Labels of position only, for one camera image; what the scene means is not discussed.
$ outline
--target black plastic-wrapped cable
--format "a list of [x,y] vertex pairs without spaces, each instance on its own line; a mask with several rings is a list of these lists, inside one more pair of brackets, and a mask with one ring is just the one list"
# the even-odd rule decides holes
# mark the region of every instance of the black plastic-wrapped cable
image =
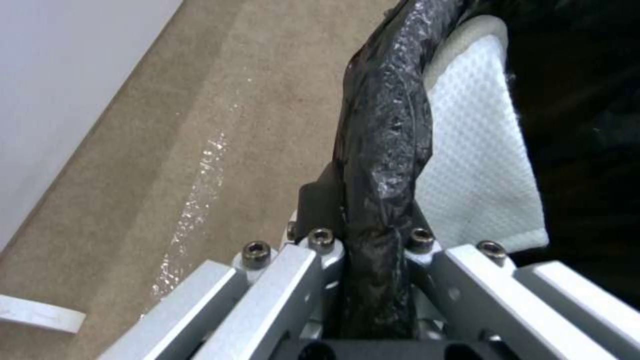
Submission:
[[401,1],[345,71],[333,153],[347,227],[343,338],[414,336],[403,250],[412,228],[415,180],[431,156],[422,74],[463,4]]

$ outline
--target floor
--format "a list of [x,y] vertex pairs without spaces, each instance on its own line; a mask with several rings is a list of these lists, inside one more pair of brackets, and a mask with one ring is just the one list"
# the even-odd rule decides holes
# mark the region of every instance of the floor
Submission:
[[0,323],[0,358],[96,357],[204,259],[277,245],[330,160],[344,67],[393,4],[184,0],[0,258],[0,293],[83,327]]

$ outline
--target metal plate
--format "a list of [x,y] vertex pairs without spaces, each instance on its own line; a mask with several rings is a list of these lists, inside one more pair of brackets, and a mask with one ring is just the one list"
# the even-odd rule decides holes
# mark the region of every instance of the metal plate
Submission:
[[281,339],[300,335],[323,286],[316,252],[286,245],[194,359],[269,359]]
[[457,338],[493,332],[522,359],[613,359],[471,245],[435,254],[429,272],[431,300]]
[[564,264],[531,265],[515,278],[621,359],[640,359],[640,314]]
[[100,359],[184,359],[242,297],[244,274],[205,261]]

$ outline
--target white towel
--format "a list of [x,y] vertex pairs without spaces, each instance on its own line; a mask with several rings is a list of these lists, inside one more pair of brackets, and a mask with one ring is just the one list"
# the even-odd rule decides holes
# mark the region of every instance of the white towel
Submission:
[[548,243],[505,56],[504,23],[477,17],[452,33],[425,76],[433,156],[415,198],[444,247],[494,240],[514,252]]

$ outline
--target white wall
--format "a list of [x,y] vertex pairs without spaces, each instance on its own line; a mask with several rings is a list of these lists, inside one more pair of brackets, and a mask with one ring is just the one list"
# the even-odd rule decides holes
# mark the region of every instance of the white wall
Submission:
[[0,251],[181,1],[0,1]]

